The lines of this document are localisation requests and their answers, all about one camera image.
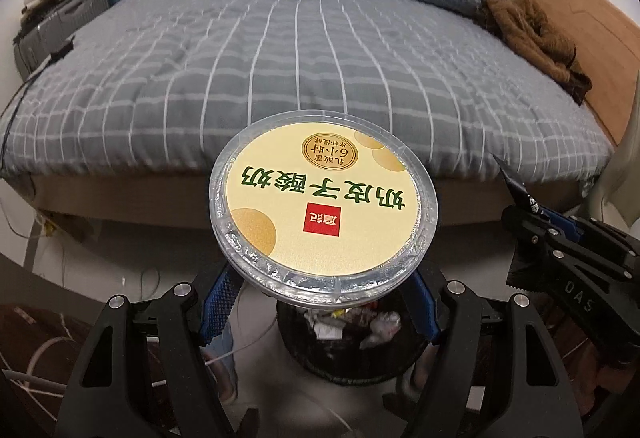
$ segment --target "gray plaid bedsheet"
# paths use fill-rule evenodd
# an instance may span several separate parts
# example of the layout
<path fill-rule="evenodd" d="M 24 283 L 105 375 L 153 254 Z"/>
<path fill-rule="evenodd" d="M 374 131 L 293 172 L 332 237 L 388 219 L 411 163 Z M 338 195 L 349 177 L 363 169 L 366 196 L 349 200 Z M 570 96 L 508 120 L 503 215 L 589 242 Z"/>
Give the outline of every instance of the gray plaid bedsheet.
<path fill-rule="evenodd" d="M 16 101 L 0 120 L 7 130 Z M 76 33 L 10 127 L 5 174 L 208 173 L 250 123 L 344 111 L 432 176 L 586 179 L 591 113 L 470 20 L 410 0 L 123 0 Z"/>

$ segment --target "wooden bed frame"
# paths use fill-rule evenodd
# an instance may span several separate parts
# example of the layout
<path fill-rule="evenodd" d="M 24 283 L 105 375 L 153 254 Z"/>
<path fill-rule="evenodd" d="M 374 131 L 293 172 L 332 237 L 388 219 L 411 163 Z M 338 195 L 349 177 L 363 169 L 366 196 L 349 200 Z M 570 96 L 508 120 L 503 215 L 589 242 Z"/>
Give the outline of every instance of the wooden bed frame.
<path fill-rule="evenodd" d="M 593 80 L 587 101 L 600 126 L 620 143 L 640 69 L 640 28 L 607 0 L 538 0 L 551 20 L 577 44 L 583 70 Z M 23 176 L 10 184 L 36 209 L 61 225 L 62 215 L 173 227 L 209 228 L 208 176 Z M 496 221 L 511 199 L 499 181 L 435 181 L 440 223 Z M 575 182 L 533 185 L 551 208 L 581 202 Z"/>

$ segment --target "blue gripper pad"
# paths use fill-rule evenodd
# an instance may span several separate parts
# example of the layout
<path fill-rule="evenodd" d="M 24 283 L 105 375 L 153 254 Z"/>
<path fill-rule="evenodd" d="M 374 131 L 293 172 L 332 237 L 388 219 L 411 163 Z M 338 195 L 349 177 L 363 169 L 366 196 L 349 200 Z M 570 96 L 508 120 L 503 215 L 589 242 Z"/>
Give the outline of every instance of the blue gripper pad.
<path fill-rule="evenodd" d="M 207 344 L 225 329 L 242 282 L 242 277 L 227 263 L 203 305 L 200 336 Z"/>
<path fill-rule="evenodd" d="M 441 331 L 436 322 L 436 303 L 417 271 L 400 285 L 400 293 L 416 331 L 429 342 L 438 342 Z"/>
<path fill-rule="evenodd" d="M 574 222 L 572 219 L 569 219 L 565 216 L 562 216 L 560 213 L 552 211 L 551 209 L 547 209 L 544 207 L 542 209 L 543 213 L 549 216 L 549 220 L 552 225 L 555 225 L 558 229 L 564 232 L 565 237 L 569 241 L 573 241 L 574 243 L 580 243 L 582 239 L 582 235 L 584 234 L 578 228 L 578 224 Z"/>

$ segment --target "black cable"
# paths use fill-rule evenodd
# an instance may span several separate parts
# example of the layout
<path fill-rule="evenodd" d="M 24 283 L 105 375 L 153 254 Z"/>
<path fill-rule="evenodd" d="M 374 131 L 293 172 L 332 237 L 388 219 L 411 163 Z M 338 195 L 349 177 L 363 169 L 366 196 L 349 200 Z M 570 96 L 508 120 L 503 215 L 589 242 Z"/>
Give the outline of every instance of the black cable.
<path fill-rule="evenodd" d="M 59 60 L 63 59 L 63 57 L 65 57 L 66 54 L 71 52 L 73 49 L 74 49 L 74 38 L 71 38 L 70 40 L 66 41 L 66 43 L 62 46 L 62 48 L 59 51 L 52 52 L 47 63 L 39 70 L 39 72 L 36 72 L 33 75 L 31 75 L 24 83 L 20 85 L 20 87 L 15 91 L 14 95 L 12 95 L 11 99 L 9 99 L 9 102 L 7 103 L 7 105 L 4 107 L 4 110 L 2 111 L 2 114 L 0 114 L 0 117 L 5 114 L 5 112 L 9 109 L 11 104 L 14 102 L 14 99 L 16 98 L 16 96 L 20 93 L 20 91 L 22 91 L 22 95 L 18 99 L 18 104 L 15 105 L 14 112 L 11 114 L 11 118 L 9 119 L 9 122 L 6 125 L 4 138 L 2 138 L 2 148 L 0 148 L 0 173 L 4 171 L 4 154 L 6 152 L 6 144 L 9 140 L 9 133 L 11 132 L 11 126 L 13 126 L 14 124 L 15 118 L 18 114 L 18 110 L 20 109 L 20 105 L 22 104 L 22 101 L 26 97 L 27 92 L 29 91 L 29 88 L 31 88 L 31 85 L 35 82 L 35 80 L 38 77 L 40 77 L 40 75 L 42 75 L 42 72 L 44 72 L 52 64 L 55 64 Z"/>

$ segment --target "yellow label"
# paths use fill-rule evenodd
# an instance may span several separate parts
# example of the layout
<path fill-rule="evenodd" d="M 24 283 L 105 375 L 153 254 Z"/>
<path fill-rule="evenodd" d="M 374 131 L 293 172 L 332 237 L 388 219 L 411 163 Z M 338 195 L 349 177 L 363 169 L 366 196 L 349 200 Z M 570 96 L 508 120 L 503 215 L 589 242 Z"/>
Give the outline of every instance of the yellow label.
<path fill-rule="evenodd" d="M 358 160 L 358 151 L 351 141 L 334 133 L 316 133 L 302 143 L 306 160 L 321 169 L 348 169 Z"/>
<path fill-rule="evenodd" d="M 409 240 L 418 217 L 414 181 L 396 156 L 329 123 L 282 126 L 250 142 L 228 172 L 226 199 L 254 247 L 314 275 L 381 265 Z"/>

